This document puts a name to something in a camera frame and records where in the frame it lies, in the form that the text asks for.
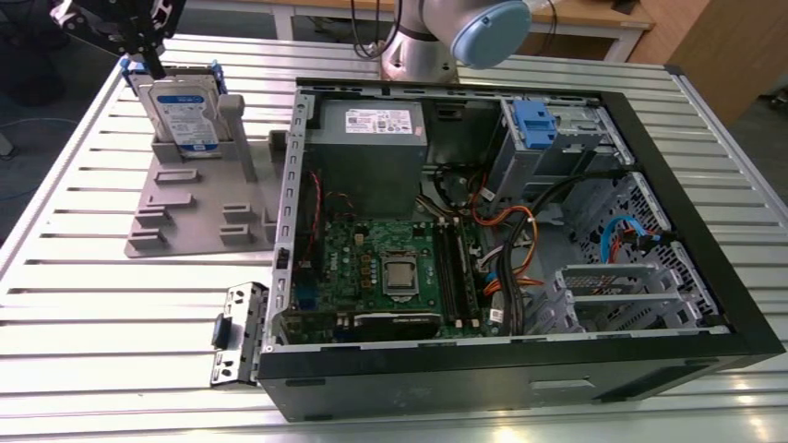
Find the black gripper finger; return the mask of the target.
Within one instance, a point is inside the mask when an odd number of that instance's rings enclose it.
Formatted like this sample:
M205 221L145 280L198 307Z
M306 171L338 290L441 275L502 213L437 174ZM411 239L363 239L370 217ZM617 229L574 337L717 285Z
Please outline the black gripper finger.
M166 75L159 55L165 51L163 40L174 34L183 9L185 0L151 1L153 34L149 40L150 51L146 55L146 67L153 78L162 78Z
M154 77L153 1L61 1L51 20L74 38L138 61Z

